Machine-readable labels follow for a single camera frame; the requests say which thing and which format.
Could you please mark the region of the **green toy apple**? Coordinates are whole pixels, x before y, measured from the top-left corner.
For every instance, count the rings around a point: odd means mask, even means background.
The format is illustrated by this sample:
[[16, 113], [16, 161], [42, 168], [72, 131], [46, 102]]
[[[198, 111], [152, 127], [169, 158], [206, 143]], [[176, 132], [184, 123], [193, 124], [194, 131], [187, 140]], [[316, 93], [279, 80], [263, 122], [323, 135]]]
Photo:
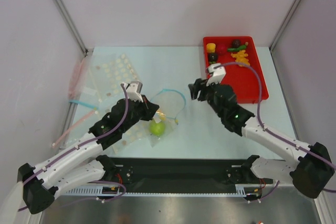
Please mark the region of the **green toy apple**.
[[155, 121], [151, 121], [149, 124], [149, 131], [151, 134], [160, 137], [161, 135], [163, 135], [163, 133], [165, 132], [165, 123], [160, 121], [158, 123], [156, 123]]

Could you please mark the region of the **blue zipper clear bag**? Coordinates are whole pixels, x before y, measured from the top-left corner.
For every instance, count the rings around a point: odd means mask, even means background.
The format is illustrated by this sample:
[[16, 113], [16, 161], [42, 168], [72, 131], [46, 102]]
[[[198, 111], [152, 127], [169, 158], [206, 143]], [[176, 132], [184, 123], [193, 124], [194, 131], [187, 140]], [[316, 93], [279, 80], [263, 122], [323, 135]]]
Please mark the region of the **blue zipper clear bag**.
[[178, 115], [186, 107], [186, 98], [185, 96], [175, 89], [162, 89], [156, 95], [154, 95], [150, 102], [158, 104], [160, 108], [157, 111], [160, 111], [166, 115], [165, 120], [161, 120], [156, 114], [151, 121], [156, 123], [162, 121], [165, 123], [165, 132], [160, 137], [157, 137], [150, 133], [149, 124], [147, 125], [149, 140], [152, 147], [154, 147], [159, 142], [165, 140], [179, 125]]

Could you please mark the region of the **dark mangosteen toy front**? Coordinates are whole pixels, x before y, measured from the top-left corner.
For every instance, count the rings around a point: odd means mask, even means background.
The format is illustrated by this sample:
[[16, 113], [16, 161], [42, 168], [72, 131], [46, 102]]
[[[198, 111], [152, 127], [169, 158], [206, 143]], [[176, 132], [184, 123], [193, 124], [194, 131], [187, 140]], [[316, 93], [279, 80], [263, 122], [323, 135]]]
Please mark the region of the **dark mangosteen toy front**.
[[207, 57], [208, 57], [208, 63], [209, 63], [210, 65], [215, 64], [215, 63], [217, 63], [217, 61], [218, 61], [218, 54], [215, 53], [215, 52], [210, 52], [210, 53], [208, 53], [208, 54], [207, 54]]

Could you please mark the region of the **red toy fruit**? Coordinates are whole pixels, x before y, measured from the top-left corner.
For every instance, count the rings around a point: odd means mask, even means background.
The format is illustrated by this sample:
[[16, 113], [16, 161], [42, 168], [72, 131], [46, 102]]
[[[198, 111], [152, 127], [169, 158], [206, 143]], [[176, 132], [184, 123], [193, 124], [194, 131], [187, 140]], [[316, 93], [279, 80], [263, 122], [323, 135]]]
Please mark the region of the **red toy fruit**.
[[216, 53], [219, 55], [224, 55], [227, 53], [227, 46], [225, 44], [216, 45]]

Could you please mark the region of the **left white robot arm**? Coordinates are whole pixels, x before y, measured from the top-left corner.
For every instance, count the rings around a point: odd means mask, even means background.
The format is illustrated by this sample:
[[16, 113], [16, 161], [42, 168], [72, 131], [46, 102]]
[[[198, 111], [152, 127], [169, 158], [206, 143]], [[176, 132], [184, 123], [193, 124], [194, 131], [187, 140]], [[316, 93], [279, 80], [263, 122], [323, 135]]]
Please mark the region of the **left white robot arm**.
[[97, 157], [122, 139], [123, 134], [139, 121], [151, 121], [159, 105], [148, 100], [120, 99], [87, 133], [70, 147], [37, 164], [23, 164], [17, 180], [23, 182], [23, 201], [31, 214], [48, 208], [60, 193], [65, 175], [81, 162]]

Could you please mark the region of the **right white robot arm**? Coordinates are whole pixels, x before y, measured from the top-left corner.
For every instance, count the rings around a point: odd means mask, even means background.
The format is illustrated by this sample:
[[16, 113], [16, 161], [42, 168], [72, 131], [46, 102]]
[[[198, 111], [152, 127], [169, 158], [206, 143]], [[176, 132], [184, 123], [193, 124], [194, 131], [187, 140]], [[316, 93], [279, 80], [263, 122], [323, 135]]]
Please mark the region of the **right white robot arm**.
[[208, 84], [206, 79], [198, 78], [188, 88], [192, 100], [207, 102], [227, 130], [251, 139], [280, 156], [280, 160], [251, 156], [248, 166], [242, 169], [245, 181], [254, 183], [259, 178], [270, 178], [290, 183], [311, 199], [316, 199], [324, 190], [335, 169], [323, 144], [316, 142], [310, 145], [272, 131], [237, 103], [229, 85]]

